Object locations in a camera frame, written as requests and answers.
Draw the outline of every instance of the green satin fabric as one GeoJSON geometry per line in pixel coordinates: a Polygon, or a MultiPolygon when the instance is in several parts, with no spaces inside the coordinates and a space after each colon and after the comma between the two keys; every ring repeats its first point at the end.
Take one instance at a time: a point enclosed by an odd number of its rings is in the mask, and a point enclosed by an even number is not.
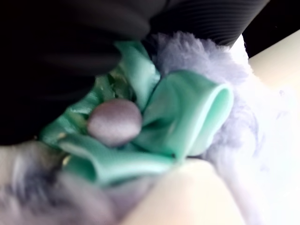
{"type": "Polygon", "coordinates": [[[169,170],[203,153],[227,119],[233,93],[190,71],[160,74],[139,42],[121,42],[121,63],[96,78],[93,90],[41,132],[41,141],[70,154],[64,169],[102,186],[169,170]],[[104,101],[126,98],[143,115],[140,134],[122,148],[88,136],[90,113],[104,101]]]}

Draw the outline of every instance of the ribbed black fabric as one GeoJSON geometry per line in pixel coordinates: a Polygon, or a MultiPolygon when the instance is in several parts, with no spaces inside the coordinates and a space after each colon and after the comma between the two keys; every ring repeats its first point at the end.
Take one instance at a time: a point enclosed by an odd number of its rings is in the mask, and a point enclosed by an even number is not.
{"type": "Polygon", "coordinates": [[[116,40],[188,31],[230,44],[266,0],[5,1],[0,145],[37,135],[120,61],[116,40]]]}
{"type": "Polygon", "coordinates": [[[232,45],[267,3],[268,0],[181,1],[151,20],[151,32],[181,30],[220,45],[232,45]]]}

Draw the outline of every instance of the faux fur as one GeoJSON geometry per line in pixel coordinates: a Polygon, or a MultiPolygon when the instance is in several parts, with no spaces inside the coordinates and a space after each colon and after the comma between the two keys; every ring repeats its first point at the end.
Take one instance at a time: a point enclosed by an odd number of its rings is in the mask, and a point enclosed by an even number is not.
{"type": "Polygon", "coordinates": [[[272,93],[252,74],[244,46],[244,51],[230,51],[181,32],[158,35],[156,40],[154,62],[162,75],[188,69],[234,89],[230,116],[200,157],[225,180],[246,223],[300,224],[299,182],[293,183],[300,177],[296,119],[283,92],[272,93]]]}
{"type": "MultiPolygon", "coordinates": [[[[215,166],[247,225],[300,224],[292,201],[300,160],[292,151],[294,120],[285,95],[273,94],[253,76],[243,42],[240,54],[235,46],[230,50],[181,32],[155,39],[153,61],[163,77],[188,69],[234,90],[229,118],[199,157],[215,166]]],[[[70,175],[45,171],[34,158],[30,151],[21,155],[12,184],[0,190],[0,224],[115,225],[155,181],[141,178],[99,190],[70,175]]]]}

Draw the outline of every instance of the fluffy fabric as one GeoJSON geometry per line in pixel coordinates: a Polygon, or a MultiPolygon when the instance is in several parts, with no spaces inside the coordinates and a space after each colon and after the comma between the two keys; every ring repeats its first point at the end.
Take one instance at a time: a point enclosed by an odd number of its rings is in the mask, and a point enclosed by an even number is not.
{"type": "Polygon", "coordinates": [[[73,175],[45,169],[36,152],[26,150],[16,160],[11,184],[0,188],[0,225],[116,225],[154,179],[101,190],[73,175]]]}
{"type": "Polygon", "coordinates": [[[297,201],[287,201],[299,189],[291,183],[300,174],[293,151],[296,120],[282,92],[272,93],[252,74],[244,45],[238,52],[237,46],[230,50],[181,32],[157,35],[156,41],[153,59],[162,75],[187,69],[234,89],[230,116],[200,157],[225,180],[247,224],[299,224],[292,215],[297,201]]]}

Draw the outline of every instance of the plush toy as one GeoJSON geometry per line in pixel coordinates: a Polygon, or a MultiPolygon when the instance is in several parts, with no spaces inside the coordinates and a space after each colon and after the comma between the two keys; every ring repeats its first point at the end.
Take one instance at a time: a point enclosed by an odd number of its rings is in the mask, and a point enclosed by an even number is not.
{"type": "Polygon", "coordinates": [[[5,225],[117,224],[187,158],[214,165],[248,225],[284,224],[289,204],[276,201],[298,161],[282,96],[228,47],[181,32],[151,42],[150,56],[117,43],[119,66],[45,127],[39,138],[63,155],[58,167],[39,166],[32,151],[17,160],[0,191],[5,225]]]}

